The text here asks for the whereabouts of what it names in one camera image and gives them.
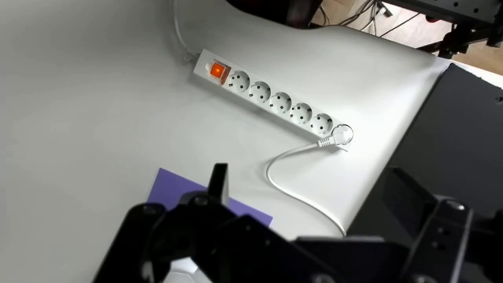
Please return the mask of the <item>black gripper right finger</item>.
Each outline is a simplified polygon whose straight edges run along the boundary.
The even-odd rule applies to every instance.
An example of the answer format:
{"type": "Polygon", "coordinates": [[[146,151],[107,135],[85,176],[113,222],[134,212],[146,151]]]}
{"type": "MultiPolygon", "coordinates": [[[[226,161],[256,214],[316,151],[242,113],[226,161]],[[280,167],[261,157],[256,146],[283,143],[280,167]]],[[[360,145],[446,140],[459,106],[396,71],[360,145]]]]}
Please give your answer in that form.
{"type": "Polygon", "coordinates": [[[401,168],[390,168],[382,200],[413,239],[404,274],[459,274],[473,211],[457,200],[435,197],[401,168]]]}

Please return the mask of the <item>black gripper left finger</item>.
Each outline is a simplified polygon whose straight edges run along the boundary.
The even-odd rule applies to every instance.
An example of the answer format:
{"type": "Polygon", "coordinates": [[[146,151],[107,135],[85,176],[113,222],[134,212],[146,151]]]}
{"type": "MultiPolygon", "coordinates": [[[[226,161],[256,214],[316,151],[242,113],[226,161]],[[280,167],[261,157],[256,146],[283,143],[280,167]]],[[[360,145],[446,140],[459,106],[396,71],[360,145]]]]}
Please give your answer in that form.
{"type": "Polygon", "coordinates": [[[215,164],[211,173],[209,184],[204,190],[184,194],[182,206],[225,206],[228,203],[228,165],[215,164]]]}

